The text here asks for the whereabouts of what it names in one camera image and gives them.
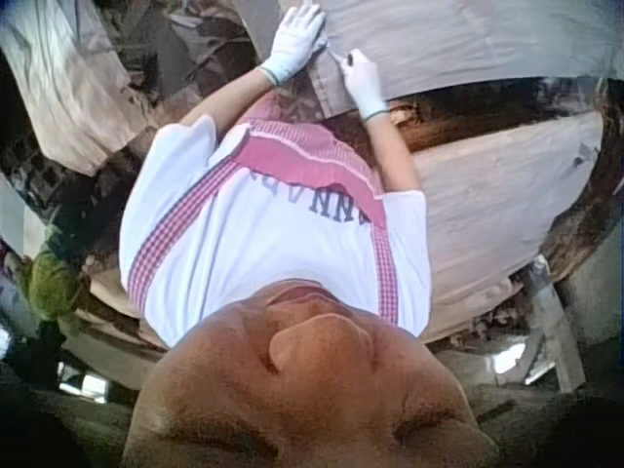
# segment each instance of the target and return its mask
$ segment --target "wooden post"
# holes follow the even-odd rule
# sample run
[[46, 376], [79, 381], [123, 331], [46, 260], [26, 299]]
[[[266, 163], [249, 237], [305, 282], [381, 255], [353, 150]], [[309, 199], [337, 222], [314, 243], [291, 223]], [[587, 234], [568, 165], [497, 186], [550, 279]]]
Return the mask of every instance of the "wooden post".
[[550, 277], [548, 262], [539, 255], [522, 273], [533, 312], [544, 331], [546, 350], [555, 362], [559, 387], [563, 393], [574, 391], [585, 382], [583, 364], [564, 308]]

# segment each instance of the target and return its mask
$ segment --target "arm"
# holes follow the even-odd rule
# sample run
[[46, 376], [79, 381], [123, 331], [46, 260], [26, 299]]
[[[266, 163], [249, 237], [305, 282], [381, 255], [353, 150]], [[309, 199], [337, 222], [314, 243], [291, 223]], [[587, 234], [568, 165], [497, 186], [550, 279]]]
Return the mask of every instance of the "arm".
[[410, 151], [390, 121], [381, 95], [377, 65], [359, 50], [352, 51], [349, 56], [350, 60], [341, 59], [339, 64], [347, 91], [358, 105], [369, 133], [384, 189], [388, 192], [422, 190]]
[[202, 115], [210, 115], [217, 138], [221, 138], [272, 87], [266, 74], [256, 68], [206, 97], [184, 116], [180, 124], [191, 126]]
[[324, 45], [319, 41], [324, 22], [319, 5], [304, 2], [301, 8], [290, 8], [275, 34], [269, 59], [204, 99], [180, 123], [193, 125], [202, 115], [210, 115], [217, 137], [222, 137], [257, 100], [294, 76]]
[[422, 190], [413, 158], [403, 137], [390, 121], [387, 112], [365, 122], [369, 132], [374, 159], [381, 169], [381, 180], [387, 192]]

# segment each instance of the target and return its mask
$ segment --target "hand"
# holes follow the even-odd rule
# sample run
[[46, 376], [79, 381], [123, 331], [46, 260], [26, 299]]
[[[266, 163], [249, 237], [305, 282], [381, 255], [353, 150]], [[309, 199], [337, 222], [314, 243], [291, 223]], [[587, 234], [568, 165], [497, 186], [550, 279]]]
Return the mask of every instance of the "hand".
[[359, 49], [351, 51], [349, 60], [334, 56], [344, 75], [344, 86], [360, 109], [362, 120], [387, 112], [388, 107], [381, 95], [379, 71]]
[[309, 0], [301, 8], [288, 10], [275, 33], [271, 57], [260, 66], [274, 86], [292, 78], [324, 46], [317, 40], [324, 22], [321, 6]]

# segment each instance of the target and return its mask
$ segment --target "white t-shirt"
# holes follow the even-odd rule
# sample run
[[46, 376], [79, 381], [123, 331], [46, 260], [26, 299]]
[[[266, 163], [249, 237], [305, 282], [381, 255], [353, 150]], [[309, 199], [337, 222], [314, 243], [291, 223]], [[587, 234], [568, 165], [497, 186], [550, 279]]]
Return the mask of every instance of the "white t-shirt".
[[[208, 116], [190, 128], [170, 125], [158, 132], [122, 222], [125, 288], [158, 222], [245, 131], [234, 128], [219, 148]], [[398, 325], [419, 335], [431, 295], [425, 197], [415, 190], [395, 192], [382, 202], [398, 283]], [[345, 304], [377, 313], [376, 271], [371, 225], [348, 195], [240, 169], [165, 257], [147, 293], [145, 318], [174, 346], [222, 306], [291, 279], [316, 281]]]

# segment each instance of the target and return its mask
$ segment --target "man's eye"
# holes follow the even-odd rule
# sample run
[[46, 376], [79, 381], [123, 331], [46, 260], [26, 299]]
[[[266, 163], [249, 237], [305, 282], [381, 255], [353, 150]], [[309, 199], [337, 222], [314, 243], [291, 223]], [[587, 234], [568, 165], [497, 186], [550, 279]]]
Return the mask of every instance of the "man's eye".
[[232, 435], [226, 439], [209, 438], [202, 441], [202, 445], [230, 453], [259, 456], [265, 459], [274, 459], [278, 455], [275, 447], [251, 434]]
[[394, 431], [394, 437], [400, 444], [405, 445], [416, 432], [435, 427], [442, 421], [449, 419], [452, 419], [452, 416], [445, 412], [420, 414], [399, 424]]

